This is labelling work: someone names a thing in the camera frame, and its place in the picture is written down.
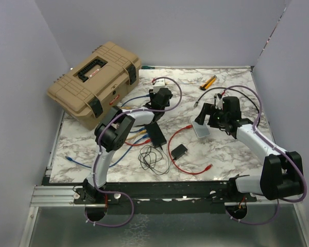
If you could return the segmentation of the black blue network switch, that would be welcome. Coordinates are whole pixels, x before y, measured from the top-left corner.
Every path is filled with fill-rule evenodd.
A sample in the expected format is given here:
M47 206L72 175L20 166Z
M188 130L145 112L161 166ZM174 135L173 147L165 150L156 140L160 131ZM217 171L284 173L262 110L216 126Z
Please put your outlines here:
M162 147L163 145L167 144L167 140L156 122L146 125L145 129L152 142L152 145L155 148Z

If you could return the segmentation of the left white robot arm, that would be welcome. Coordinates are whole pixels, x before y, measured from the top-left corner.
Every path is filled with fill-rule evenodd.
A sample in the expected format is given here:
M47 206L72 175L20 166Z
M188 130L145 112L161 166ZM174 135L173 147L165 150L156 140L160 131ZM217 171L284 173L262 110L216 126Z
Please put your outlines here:
M102 200L104 191L101 189L107 182L107 174L113 154L120 149L134 127L145 127L154 147L167 143L157 121L164 115L169 106L172 92L162 87L150 94L150 102L134 110L122 110L113 107L95 129L96 143L99 150L93 163L90 175L83 181L80 197L92 203Z

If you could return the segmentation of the white grey device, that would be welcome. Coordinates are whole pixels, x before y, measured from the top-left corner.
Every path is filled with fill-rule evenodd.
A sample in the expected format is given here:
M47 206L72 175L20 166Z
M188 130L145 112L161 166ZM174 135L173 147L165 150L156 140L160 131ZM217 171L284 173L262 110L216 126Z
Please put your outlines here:
M203 138L206 138L206 137L211 135L208 127L205 124L200 125L200 124L196 123L195 121L192 121L192 126L193 126L195 133L196 133L196 136L199 139L203 139Z

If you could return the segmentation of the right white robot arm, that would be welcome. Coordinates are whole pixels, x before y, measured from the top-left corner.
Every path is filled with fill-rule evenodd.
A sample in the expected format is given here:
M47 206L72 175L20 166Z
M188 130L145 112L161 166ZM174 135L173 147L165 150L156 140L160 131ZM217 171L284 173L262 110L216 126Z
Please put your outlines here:
M226 195L238 201L245 193L264 196L268 200L284 199L305 193L302 158L296 151L288 152L264 136L248 118L242 117L239 99L227 96L218 104L204 103L195 122L224 130L246 145L263 162L259 175L242 175L229 179Z

